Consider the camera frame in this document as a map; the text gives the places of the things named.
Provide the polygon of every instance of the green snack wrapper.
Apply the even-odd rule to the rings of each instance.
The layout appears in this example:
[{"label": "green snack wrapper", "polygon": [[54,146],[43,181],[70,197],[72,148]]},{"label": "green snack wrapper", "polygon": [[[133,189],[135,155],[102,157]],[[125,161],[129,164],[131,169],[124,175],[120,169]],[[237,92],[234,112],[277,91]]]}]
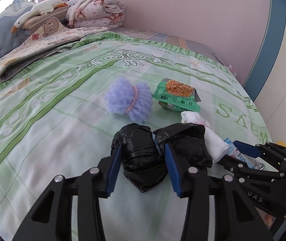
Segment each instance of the green snack wrapper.
[{"label": "green snack wrapper", "polygon": [[201,110],[197,104],[201,99],[195,88],[168,78],[158,84],[152,97],[159,100],[159,105],[170,110],[195,112]]}]

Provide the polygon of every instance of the green bedsheet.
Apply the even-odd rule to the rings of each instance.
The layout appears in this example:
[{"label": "green bedsheet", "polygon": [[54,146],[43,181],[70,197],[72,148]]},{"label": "green bedsheet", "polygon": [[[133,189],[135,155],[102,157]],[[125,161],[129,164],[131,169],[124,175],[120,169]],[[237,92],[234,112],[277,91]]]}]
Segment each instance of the green bedsheet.
[{"label": "green bedsheet", "polygon": [[[242,86],[207,57],[113,32],[72,45],[0,84],[0,234],[5,241],[55,175],[81,175],[110,154],[114,134],[131,123],[126,115],[109,114],[103,99],[120,76],[133,84],[147,82],[152,92],[163,78],[189,84],[202,100],[201,116],[222,139],[270,140]],[[153,101],[145,123],[152,131],[181,121],[179,112]],[[210,174],[221,176],[221,171],[214,165]],[[142,194],[120,174],[111,198],[100,203],[107,241],[180,238],[187,201],[176,197],[168,177]],[[72,232],[76,238],[75,215]]]}]

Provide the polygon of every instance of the black plastic bag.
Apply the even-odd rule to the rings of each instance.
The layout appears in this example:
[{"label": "black plastic bag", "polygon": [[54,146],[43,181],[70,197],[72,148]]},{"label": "black plastic bag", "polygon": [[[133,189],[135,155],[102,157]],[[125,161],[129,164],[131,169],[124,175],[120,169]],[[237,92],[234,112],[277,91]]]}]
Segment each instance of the black plastic bag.
[{"label": "black plastic bag", "polygon": [[203,125],[175,123],[157,129],[153,133],[163,153],[165,143],[171,143],[175,153],[185,157],[190,166],[204,171],[206,171],[206,167],[212,167],[213,161],[205,146],[205,127]]},{"label": "black plastic bag", "polygon": [[171,143],[175,153],[187,159],[190,166],[206,171],[212,166],[204,140],[205,128],[193,123],[176,123],[153,132],[160,152],[147,126],[132,123],[122,127],[113,138],[112,150],[122,146],[124,176],[141,192],[163,181],[167,174],[164,158],[165,143]]},{"label": "black plastic bag", "polygon": [[163,181],[167,174],[164,154],[159,153],[147,126],[132,123],[122,127],[113,138],[112,152],[122,146],[124,176],[141,192]]}]

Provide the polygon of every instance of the teddy bear print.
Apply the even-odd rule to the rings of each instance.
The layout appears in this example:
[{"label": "teddy bear print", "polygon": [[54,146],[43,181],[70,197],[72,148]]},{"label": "teddy bear print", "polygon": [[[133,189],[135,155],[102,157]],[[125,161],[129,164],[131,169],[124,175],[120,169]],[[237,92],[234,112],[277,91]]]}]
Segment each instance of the teddy bear print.
[{"label": "teddy bear print", "polygon": [[77,15],[77,18],[79,18],[81,21],[87,20],[85,14],[83,14],[82,12],[80,12],[80,13]]},{"label": "teddy bear print", "polygon": [[49,19],[46,23],[42,25],[44,27],[44,37],[47,37],[58,30],[59,24],[56,18]]},{"label": "teddy bear print", "polygon": [[104,0],[96,0],[94,1],[94,5],[104,5]]}]

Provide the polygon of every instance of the white cloth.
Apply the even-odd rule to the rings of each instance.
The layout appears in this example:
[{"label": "white cloth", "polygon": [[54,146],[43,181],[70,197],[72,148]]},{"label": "white cloth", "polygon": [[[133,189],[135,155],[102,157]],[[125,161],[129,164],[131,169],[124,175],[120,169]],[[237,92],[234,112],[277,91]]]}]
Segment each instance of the white cloth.
[{"label": "white cloth", "polygon": [[206,149],[213,159],[213,163],[217,163],[226,153],[229,144],[225,143],[216,133],[211,129],[210,123],[203,119],[200,114],[193,111],[181,112],[181,123],[200,124],[205,127],[205,145]]}]

